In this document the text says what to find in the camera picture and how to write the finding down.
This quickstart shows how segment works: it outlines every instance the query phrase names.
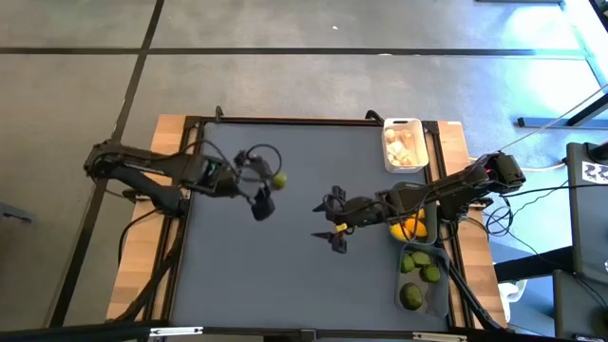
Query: wooden table frame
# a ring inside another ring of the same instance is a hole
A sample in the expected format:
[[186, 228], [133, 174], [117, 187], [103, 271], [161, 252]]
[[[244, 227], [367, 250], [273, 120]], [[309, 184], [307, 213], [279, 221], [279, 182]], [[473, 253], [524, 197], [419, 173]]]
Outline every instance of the wooden table frame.
[[[199, 122], [197, 117], [186, 117], [185, 115], [160, 115], [156, 131], [150, 149], [154, 152], [171, 154], [180, 149], [181, 145], [193, 141], [197, 136], [198, 128], [195, 125]], [[272, 118], [261, 119], [272, 123]], [[325, 122], [323, 119], [293, 119], [306, 124], [314, 122]], [[364, 123], [362, 120], [344, 120], [340, 122]], [[465, 168], [469, 164], [468, 152], [466, 150], [465, 136], [463, 127], [456, 122], [437, 122], [439, 139], [433, 139], [431, 134], [427, 134], [427, 148], [430, 158], [429, 170], [433, 180], [446, 175], [453, 174]], [[438, 162], [436, 153], [441, 153], [443, 163]], [[162, 184], [169, 184], [170, 179], [149, 175], [155, 181]], [[150, 202], [140, 202], [136, 205], [133, 218], [150, 211]], [[481, 211], [470, 209], [469, 216], [481, 220]], [[117, 273], [114, 290], [107, 311], [107, 318], [114, 318], [122, 314], [130, 302], [141, 291], [149, 277], [151, 276], [155, 264], [160, 262], [160, 258], [166, 253], [167, 246], [172, 244], [178, 227], [176, 219], [164, 218], [161, 215], [152, 215], [141, 223], [133, 226], [129, 231], [123, 249], [123, 261]], [[498, 283], [494, 273], [492, 256], [485, 231], [469, 221], [459, 224], [457, 239], [460, 243], [460, 255], [462, 255], [465, 278], [468, 286], [477, 296], [480, 303], [491, 314], [499, 324], [506, 326], [504, 319], [503, 304], [498, 291]], [[453, 251], [449, 243], [445, 243], [446, 250], [450, 257], [458, 258], [458, 251]], [[172, 293], [168, 293], [167, 282], [175, 281], [177, 270], [167, 273], [155, 294], [153, 305], [140, 313], [139, 318], [165, 318], [168, 316], [170, 307], [163, 305], [166, 298], [171, 298]], [[466, 314], [463, 311], [463, 304], [454, 283], [450, 280], [450, 307], [453, 316], [451, 321], [456, 327], [466, 325]], [[475, 327], [480, 329], [481, 325], [474, 319]]]

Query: white cable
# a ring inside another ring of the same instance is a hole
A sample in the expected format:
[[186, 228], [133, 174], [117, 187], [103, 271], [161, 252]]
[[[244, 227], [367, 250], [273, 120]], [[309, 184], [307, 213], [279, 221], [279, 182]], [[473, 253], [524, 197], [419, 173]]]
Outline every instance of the white cable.
[[524, 136], [523, 136], [523, 137], [521, 137], [521, 138], [518, 138], [518, 139], [517, 139], [517, 140], [515, 140], [514, 142], [508, 143], [507, 145], [505, 145], [505, 146], [503, 146], [503, 147], [501, 147], [501, 148], [497, 149], [497, 150], [496, 150], [496, 151], [494, 151], [494, 152], [502, 151], [502, 150], [506, 149], [507, 147], [512, 146], [512, 145], [514, 145], [514, 144], [516, 144], [516, 143], [519, 143], [520, 141], [522, 141], [522, 140], [524, 140], [524, 139], [528, 138], [529, 136], [531, 136], [531, 135], [533, 135], [533, 134], [536, 134], [536, 133], [539, 133], [540, 131], [544, 130], [545, 128], [548, 128], [548, 127], [552, 126], [553, 124], [555, 124], [556, 122], [558, 122], [558, 121], [559, 121], [561, 118], [563, 118], [564, 116], [566, 116], [566, 115], [568, 115], [568, 114], [572, 113], [572, 112], [573, 112], [575, 109], [577, 109], [577, 108], [578, 108], [580, 105], [584, 104], [585, 102], [589, 101], [589, 100], [590, 100], [591, 98], [593, 98], [594, 96], [598, 95], [598, 94], [599, 94], [599, 93], [600, 93], [600, 92], [601, 92], [601, 91], [602, 91], [604, 88], [606, 88], [606, 87], [608, 87], [608, 85], [605, 85], [605, 86], [601, 87], [600, 89], [598, 89], [598, 91], [596, 91], [595, 93], [593, 93], [593, 94], [589, 95], [589, 96], [588, 96], [586, 99], [582, 100], [580, 103], [578, 103], [577, 105], [575, 105], [575, 106], [573, 106], [572, 108], [570, 108], [570, 110], [568, 110], [567, 112], [565, 112], [565, 113], [563, 113], [563, 114], [559, 115], [559, 117], [557, 117], [557, 118], [556, 118], [554, 121], [552, 121], [552, 122], [550, 122], [550, 123], [547, 123], [547, 124], [542, 125], [541, 127], [539, 127], [539, 128], [537, 128], [537, 129], [535, 129], [534, 131], [532, 131], [532, 132], [530, 132], [530, 133], [528, 133], [528, 134], [524, 135]]
[[557, 168], [560, 168], [562, 166], [564, 166], [565, 163], [561, 162], [557, 165], [553, 165], [553, 166], [549, 166], [549, 167], [541, 167], [541, 168], [536, 168], [536, 167], [531, 167], [531, 168], [526, 168], [526, 167], [521, 167], [522, 171], [532, 171], [532, 172], [544, 172], [544, 171], [551, 171], [551, 170], [555, 170]]

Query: black cable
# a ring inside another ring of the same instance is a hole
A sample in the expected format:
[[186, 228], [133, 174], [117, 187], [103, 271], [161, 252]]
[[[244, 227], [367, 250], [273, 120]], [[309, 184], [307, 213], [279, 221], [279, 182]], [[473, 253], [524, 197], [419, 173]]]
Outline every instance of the black cable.
[[[97, 181], [96, 181], [94, 178], [92, 178], [92, 177], [91, 177], [91, 180], [93, 181], [93, 183], [94, 183], [96, 186], [98, 186], [98, 185], [97, 185]], [[115, 196], [115, 197], [117, 197], [117, 198], [124, 199], [124, 200], [128, 200], [128, 198], [126, 198], [125, 196], [123, 196], [123, 195], [121, 195], [121, 194], [119, 194], [119, 193], [117, 193], [117, 192], [114, 192], [114, 191], [112, 191], [112, 190], [110, 190], [110, 189], [108, 189], [108, 188], [106, 188], [104, 191], [105, 191], [107, 194], [110, 194], [110, 195]]]
[[[509, 235], [512, 236], [514, 239], [516, 239], [517, 241], [521, 242], [522, 244], [524, 244], [527, 248], [529, 248], [535, 255], [536, 257], [538, 257], [540, 260], [544, 261], [545, 263], [552, 265], [554, 267], [557, 267], [558, 269], [562, 270], [563, 267], [561, 265], [559, 265], [558, 263], [549, 261], [547, 259], [545, 259], [544, 257], [541, 256], [541, 254], [539, 254], [539, 252], [537, 252], [532, 246], [530, 246], [529, 244], [525, 243], [523, 240], [521, 240], [520, 238], [516, 237], [513, 235], [513, 233], [509, 232]], [[592, 292], [592, 294], [589, 294], [589, 296], [591, 296], [601, 307], [604, 308], [604, 310], [608, 310], [608, 305], [606, 304], [606, 301], [604, 300], [604, 298], [601, 296], [601, 294], [598, 293], [598, 291], [596, 291], [593, 287], [591, 287], [591, 285], [589, 285], [587, 282], [585, 282], [582, 277], [580, 277], [579, 275], [576, 274], [572, 274], [572, 276], [574, 277], [574, 279], [580, 284], [580, 286], [582, 288], [587, 288], [589, 291]]]
[[[418, 237], [418, 218], [420, 217], [420, 211], [422, 210], [422, 208], [425, 206], [425, 201], [427, 201], [427, 197], [428, 195], [431, 193], [431, 191], [428, 191], [425, 196], [422, 198], [422, 200], [420, 200], [420, 204], [418, 205], [418, 208], [416, 209], [416, 216], [414, 217], [414, 231], [412, 233], [413, 238], [409, 241], [415, 240]], [[399, 217], [400, 222], [399, 225], [401, 226], [401, 233], [403, 234], [404, 238], [408, 239], [408, 236], [406, 236], [406, 231], [405, 228], [403, 226], [403, 221], [401, 221], [401, 217]]]
[[[478, 224], [480, 227], [482, 227], [482, 228], [485, 230], [485, 232], [487, 233], [488, 239], [489, 239], [489, 236], [490, 236], [490, 235], [493, 235], [493, 236], [498, 236], [498, 237], [503, 237], [503, 236], [505, 236], [505, 235], [510, 235], [512, 238], [516, 239], [516, 240], [517, 240], [519, 243], [523, 244], [523, 245], [524, 245], [524, 246], [526, 246], [528, 249], [530, 249], [530, 251], [532, 251], [532, 253], [534, 253], [534, 255], [535, 255], [536, 257], [538, 257], [538, 258], [539, 258], [541, 261], [545, 262], [545, 263], [546, 263], [546, 264], [548, 264], [548, 265], [551, 265], [551, 266], [553, 266], [553, 267], [557, 267], [558, 269], [561, 269], [561, 270], [562, 270], [562, 269], [564, 269], [564, 267], [563, 267], [562, 265], [559, 265], [558, 263], [555, 263], [555, 262], [553, 262], [553, 261], [549, 261], [549, 260], [545, 259], [544, 257], [542, 257], [542, 256], [541, 256], [541, 254], [540, 254], [540, 253], [539, 253], [539, 252], [538, 252], [536, 249], [534, 249], [534, 247], [530, 246], [528, 243], [526, 243], [525, 241], [523, 241], [523, 240], [522, 240], [522, 239], [520, 239], [519, 237], [516, 237], [515, 235], [513, 235], [513, 233], [511, 233], [511, 232], [510, 232], [510, 228], [511, 228], [511, 224], [512, 224], [512, 222], [513, 222], [513, 218], [514, 218], [514, 217], [515, 217], [515, 216], [516, 216], [518, 213], [520, 213], [520, 212], [521, 212], [521, 210], [522, 210], [523, 208], [525, 208], [527, 205], [530, 205], [530, 204], [536, 203], [536, 201], [538, 201], [538, 200], [540, 200], [540, 199], [543, 199], [543, 198], [546, 198], [547, 196], [551, 195], [552, 193], [554, 193], [554, 192], [555, 192], [555, 191], [557, 191], [557, 190], [560, 190], [560, 189], [565, 189], [565, 188], [575, 188], [575, 187], [581, 187], [581, 186], [563, 186], [563, 185], [564, 185], [564, 184], [566, 184], [567, 182], [568, 182], [568, 180], [567, 180], [567, 181], [565, 181], [564, 183], [562, 183], [562, 184], [561, 184], [561, 186], [555, 186], [555, 187], [551, 187], [551, 188], [544, 188], [544, 189], [536, 189], [536, 190], [530, 190], [530, 191], [525, 192], [525, 193], [532, 193], [532, 192], [538, 192], [538, 191], [543, 191], [543, 190], [544, 190], [544, 191], [546, 191], [546, 190], [550, 190], [550, 191], [549, 191], [547, 194], [544, 194], [544, 195], [542, 195], [542, 196], [539, 196], [539, 197], [535, 198], [534, 200], [531, 200], [531, 201], [527, 202], [527, 203], [526, 203], [526, 204], [524, 204], [522, 207], [520, 207], [520, 208], [519, 208], [517, 211], [515, 211], [515, 213], [514, 213], [514, 214], [512, 213], [512, 210], [511, 210], [511, 204], [508, 202], [508, 199], [506, 199], [506, 196], [504, 196], [504, 197], [503, 197], [503, 196], [501, 196], [501, 198], [503, 198], [503, 200], [505, 200], [506, 205], [504, 205], [504, 206], [502, 206], [502, 207], [500, 207], [500, 208], [496, 209], [494, 212], [492, 212], [492, 214], [490, 214], [490, 215], [488, 216], [488, 220], [487, 220], [486, 225], [483, 225], [481, 222], [479, 222], [479, 221], [478, 221], [478, 220], [476, 220], [475, 218], [467, 218], [467, 219], [469, 219], [469, 220], [471, 220], [471, 221], [473, 221], [473, 222], [476, 222], [476, 223], [477, 223], [477, 224]], [[493, 220], [492, 222], [490, 222], [490, 220], [491, 220], [491, 219], [493, 219], [493, 216], [495, 215], [495, 213], [496, 213], [498, 210], [503, 209], [503, 208], [505, 208], [505, 207], [506, 207], [506, 208], [508, 208], [508, 212], [507, 212], [507, 214], [505, 214], [505, 215], [501, 216], [500, 218], [494, 218], [494, 220]], [[508, 223], [508, 225], [505, 227], [505, 226], [503, 226], [503, 225], [500, 223], [500, 220], [501, 220], [501, 219], [505, 219], [505, 217], [506, 217], [507, 215], [509, 215], [509, 223]], [[489, 223], [489, 224], [492, 224], [492, 223], [494, 223], [494, 222], [498, 223], [499, 225], [501, 225], [501, 226], [503, 227], [502, 231], [500, 231], [500, 232], [491, 232], [491, 231], [489, 230], [488, 223]], [[596, 301], [596, 302], [597, 302], [597, 303], [598, 303], [600, 306], [602, 306], [604, 309], [608, 310], [608, 304], [606, 304], [606, 301], [605, 301], [605, 300], [604, 300], [604, 298], [601, 296], [601, 294], [599, 294], [599, 293], [598, 293], [598, 292], [597, 292], [597, 291], [596, 291], [596, 290], [595, 290], [593, 287], [591, 287], [591, 285], [589, 285], [588, 283], [586, 283], [586, 282], [585, 282], [585, 281], [584, 281], [584, 280], [583, 280], [583, 279], [582, 279], [580, 276], [578, 276], [578, 275], [576, 275], [576, 274], [572, 274], [572, 276], [573, 276], [573, 277], [575, 278], [575, 280], [576, 280], [576, 281], [577, 281], [577, 282], [580, 284], [580, 286], [581, 286], [581, 287], [586, 288], [586, 289], [588, 289], [589, 291], [591, 291], [591, 292], [592, 292], [592, 294], [589, 294], [589, 295], [590, 295], [590, 296], [591, 296], [591, 297], [592, 297], [592, 298], [593, 298], [593, 299], [594, 299], [594, 300], [595, 300], [595, 301]]]
[[582, 287], [586, 287], [587, 289], [589, 289], [592, 293], [594, 293], [595, 295], [589, 294], [600, 306], [604, 307], [604, 310], [608, 310], [608, 305], [606, 305], [606, 301], [604, 300], [604, 298], [601, 296], [601, 294], [599, 294], [593, 287], [591, 287], [591, 285], [589, 285], [587, 282], [585, 282], [584, 280], [582, 280], [581, 277], [576, 276], [575, 275], [575, 279], [579, 282], [579, 284]]
[[[563, 182], [563, 183], [562, 183], [560, 186], [564, 186], [564, 185], [565, 185], [567, 182], [568, 182], [568, 180], [566, 180], [565, 182]], [[538, 196], [536, 199], [534, 199], [534, 200], [532, 200], [532, 201], [529, 201], [528, 203], [524, 204], [524, 205], [523, 205], [523, 206], [522, 206], [520, 209], [518, 209], [518, 210], [515, 212], [515, 214], [513, 214], [513, 217], [515, 217], [515, 216], [517, 215], [517, 213], [519, 213], [519, 212], [520, 212], [520, 211], [521, 211], [523, 208], [525, 208], [527, 205], [534, 204], [534, 203], [536, 203], [536, 201], [537, 201], [537, 200], [544, 199], [545, 197], [547, 197], [547, 196], [549, 196], [549, 195], [553, 194], [554, 192], [556, 192], [556, 191], [558, 191], [558, 190], [560, 190], [560, 189], [559, 189], [559, 188], [557, 188], [557, 189], [553, 189], [553, 190], [549, 191], [548, 193], [546, 193], [546, 194], [544, 194], [544, 195], [542, 195], [542, 196]]]
[[123, 195], [121, 195], [121, 194], [119, 194], [119, 193], [116, 193], [116, 192], [114, 192], [114, 191], [112, 191], [112, 190], [105, 189], [105, 192], [106, 192], [107, 194], [112, 195], [112, 196], [115, 196], [115, 197], [117, 197], [117, 198], [124, 199], [124, 200], [128, 200], [128, 198], [126, 198], [125, 196], [123, 196]]
[[470, 218], [470, 217], [466, 217], [466, 219], [468, 219], [469, 221], [477, 224], [478, 226], [480, 226], [483, 230], [485, 230], [486, 235], [487, 235], [487, 240], [490, 241], [490, 234], [487, 233], [487, 230], [485, 229], [485, 225], [483, 223], [481, 223], [480, 221], [478, 221], [475, 218]]
[[129, 224], [126, 225], [126, 227], [124, 227], [123, 233], [121, 234], [121, 239], [119, 240], [119, 244], [118, 244], [118, 265], [119, 265], [119, 267], [121, 266], [121, 260], [123, 259], [123, 245], [124, 245], [124, 239], [126, 238], [126, 233], [129, 231], [129, 229], [131, 227], [136, 225], [138, 222], [140, 222], [141, 220], [149, 217], [150, 215], [152, 215], [158, 211], [159, 211], [158, 209], [152, 209], [149, 212], [141, 215], [140, 217], [133, 219]]
[[516, 193], [516, 194], [513, 194], [513, 195], [504, 195], [504, 197], [506, 197], [506, 198], [512, 198], [512, 197], [517, 197], [517, 196], [521, 196], [521, 195], [531, 194], [531, 193], [535, 193], [535, 192], [539, 192], [539, 191], [560, 190], [560, 189], [577, 189], [577, 188], [595, 187], [595, 186], [608, 186], [608, 184], [580, 184], [580, 185], [554, 186], [554, 187], [548, 187], [548, 188], [541, 188], [541, 189], [534, 189], [534, 190], [523, 191], [523, 192]]
[[521, 329], [521, 330], [525, 330], [525, 331], [527, 331], [527, 332], [535, 333], [535, 334], [537, 334], [537, 335], [539, 335], [539, 336], [549, 337], [549, 336], [547, 336], [547, 335], [545, 335], [545, 334], [543, 334], [543, 333], [540, 333], [540, 332], [535, 332], [535, 331], [531, 331], [531, 330], [529, 330], [529, 329], [527, 329], [527, 328], [520, 327], [519, 325], [517, 325], [517, 324], [513, 324], [513, 323], [511, 323], [511, 322], [508, 322], [508, 323], [506, 323], [506, 324], [507, 324], [507, 325], [509, 325], [509, 326], [515, 327], [515, 328], [519, 328], [519, 329]]
[[[177, 157], [179, 155], [185, 154], [186, 151], [188, 150], [188, 148], [190, 148], [192, 146], [196, 146], [196, 145], [198, 145], [200, 143], [206, 143], [206, 144], [210, 145], [211, 147], [213, 147], [213, 149], [219, 154], [219, 157], [228, 165], [228, 167], [230, 167], [230, 169], [232, 170], [232, 172], [234, 172], [235, 175], [239, 175], [239, 172], [237, 171], [237, 169], [230, 163], [230, 160], [228, 160], [228, 158], [226, 158], [226, 156], [221, 151], [221, 149], [216, 144], [214, 144], [213, 142], [210, 142], [210, 141], [208, 141], [206, 139], [198, 139], [196, 141], [190, 142], [184, 148], [182, 148], [181, 150], [179, 150], [176, 153], [170, 154], [168, 156], [161, 156], [161, 157], [153, 158], [152, 160], [153, 161], [165, 161], [165, 160], [169, 160], [169, 159], [175, 158], [175, 157]], [[255, 144], [255, 145], [251, 146], [249, 148], [249, 150], [247, 150], [247, 152], [245, 153], [245, 155], [247, 156], [247, 158], [249, 158], [249, 155], [251, 154], [252, 151], [254, 151], [255, 149], [260, 148], [260, 147], [270, 148], [271, 150], [273, 150], [276, 153], [276, 156], [278, 157], [278, 168], [269, 177], [259, 178], [259, 179], [242, 177], [242, 178], [240, 178], [241, 181], [250, 181], [250, 182], [270, 181], [276, 175], [278, 175], [278, 173], [281, 171], [281, 168], [283, 167], [283, 157], [281, 156], [281, 153], [278, 151], [278, 149], [276, 147], [274, 147], [273, 145], [269, 144], [269, 143], [258, 143], [258, 144]]]
[[441, 236], [441, 228], [440, 228], [440, 229], [439, 229], [439, 242], [442, 242], [442, 243], [443, 243], [443, 242], [450, 241], [450, 240], [452, 240], [453, 238], [455, 238], [455, 237], [456, 237], [456, 235], [458, 234], [458, 228], [459, 228], [459, 225], [458, 225], [458, 224], [454, 224], [454, 233], [450, 234], [450, 235], [449, 235], [449, 236], [447, 236], [447, 237], [442, 237], [442, 236]]
[[283, 167], [283, 157], [281, 156], [281, 153], [278, 152], [278, 149], [269, 143], [258, 143], [258, 144], [251, 146], [249, 148], [249, 150], [247, 150], [247, 153], [245, 153], [245, 156], [247, 156], [247, 158], [249, 158], [249, 155], [251, 154], [251, 152], [260, 147], [270, 148], [271, 150], [273, 150], [275, 152], [276, 156], [278, 157], [278, 167], [276, 168], [276, 171], [273, 172], [272, 176], [270, 176], [268, 179], [252, 179], [252, 178], [242, 177], [241, 178], [242, 181], [269, 181], [269, 180], [272, 180], [274, 177], [276, 177], [276, 175], [278, 175], [279, 172], [281, 172], [281, 168]]

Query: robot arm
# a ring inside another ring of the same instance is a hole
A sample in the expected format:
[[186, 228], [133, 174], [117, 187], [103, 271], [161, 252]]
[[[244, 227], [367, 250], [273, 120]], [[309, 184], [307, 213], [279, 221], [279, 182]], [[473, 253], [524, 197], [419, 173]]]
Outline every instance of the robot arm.
[[[245, 170], [256, 174], [258, 180], [252, 194], [245, 193], [242, 189], [246, 187], [240, 186], [243, 182], [255, 183], [241, 177]], [[237, 154], [233, 166], [225, 159], [212, 156], [185, 153], [167, 156], [106, 141], [93, 146], [85, 171], [94, 180], [123, 182], [138, 194], [148, 196], [157, 209], [173, 217], [187, 211], [182, 188], [213, 198], [243, 196], [250, 202], [256, 220], [266, 219], [275, 210], [269, 185], [273, 174], [268, 163], [245, 151]], [[160, 185], [143, 172], [170, 177], [176, 185]]]
[[338, 253], [346, 253], [344, 235], [355, 228], [378, 223], [396, 223], [418, 212], [425, 204], [439, 201], [440, 219], [459, 221], [468, 205], [491, 192], [517, 191], [525, 176], [512, 156], [502, 152], [480, 157], [464, 170], [426, 185], [402, 182], [375, 194], [375, 199], [357, 197], [346, 200], [346, 192], [334, 186], [323, 202], [314, 208], [336, 225], [335, 233], [314, 234], [325, 238]]

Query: black tabletop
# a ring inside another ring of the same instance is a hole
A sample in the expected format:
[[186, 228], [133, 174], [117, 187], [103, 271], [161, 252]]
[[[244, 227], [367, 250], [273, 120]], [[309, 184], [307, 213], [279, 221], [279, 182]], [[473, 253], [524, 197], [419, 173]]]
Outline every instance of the black tabletop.
[[[583, 144], [567, 146], [568, 183], [600, 182], [598, 172], [589, 176], [589, 160]], [[570, 218], [574, 269], [578, 274], [608, 284], [608, 187], [570, 189]]]
[[[422, 172], [391, 174], [382, 160], [381, 127], [208, 123], [204, 137], [226, 155], [255, 143], [283, 155], [287, 186], [262, 222], [239, 199], [194, 195], [171, 321], [242, 328], [443, 331], [445, 318], [395, 304], [402, 244], [385, 224], [348, 237], [345, 255], [311, 237], [332, 224], [313, 208], [332, 185], [347, 197], [372, 197]], [[272, 153], [259, 150], [275, 166]]]
[[573, 338], [575, 334], [608, 337], [607, 309], [585, 284], [598, 292], [604, 300], [608, 300], [608, 286], [590, 279], [583, 281], [584, 283], [564, 271], [553, 274], [555, 329], [558, 338]]

